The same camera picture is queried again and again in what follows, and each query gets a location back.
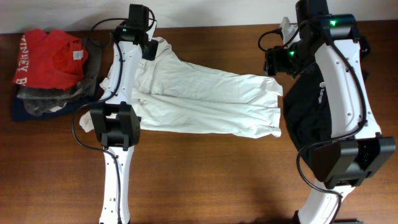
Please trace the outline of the white t-shirt black print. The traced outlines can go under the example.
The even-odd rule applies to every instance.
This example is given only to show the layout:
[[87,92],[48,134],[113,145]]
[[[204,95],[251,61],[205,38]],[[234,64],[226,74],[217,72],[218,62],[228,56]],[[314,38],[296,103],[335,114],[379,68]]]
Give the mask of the white t-shirt black print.
[[126,45],[114,45],[113,64],[101,83],[107,94],[111,77],[127,72],[120,85],[127,102],[141,118],[141,128],[194,134],[233,134],[258,139],[279,137],[283,89],[272,77],[239,75],[180,60],[172,46],[158,37],[155,60],[129,65]]

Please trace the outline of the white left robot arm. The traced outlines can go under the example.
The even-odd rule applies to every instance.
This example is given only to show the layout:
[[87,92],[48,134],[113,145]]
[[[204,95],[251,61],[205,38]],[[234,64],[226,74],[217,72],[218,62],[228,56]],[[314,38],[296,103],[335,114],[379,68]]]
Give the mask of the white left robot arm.
[[131,221],[128,205],[129,170],[141,131],[141,119],[131,103],[132,82],[142,61],[155,59],[159,44],[152,38],[155,28],[155,25],[146,29],[131,26],[116,28],[108,86],[100,103],[90,108],[96,137],[104,149],[105,159],[104,202],[100,223]]

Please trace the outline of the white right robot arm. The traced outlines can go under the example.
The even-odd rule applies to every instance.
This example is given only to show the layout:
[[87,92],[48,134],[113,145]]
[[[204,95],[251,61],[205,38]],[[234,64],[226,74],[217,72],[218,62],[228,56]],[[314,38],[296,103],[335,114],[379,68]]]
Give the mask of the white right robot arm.
[[265,50],[264,71],[297,80],[284,98],[284,117],[296,166],[315,176],[293,221],[336,223],[344,199],[387,162],[396,143],[382,135],[369,104],[352,15],[319,12],[298,24],[285,17],[275,33],[283,44]]

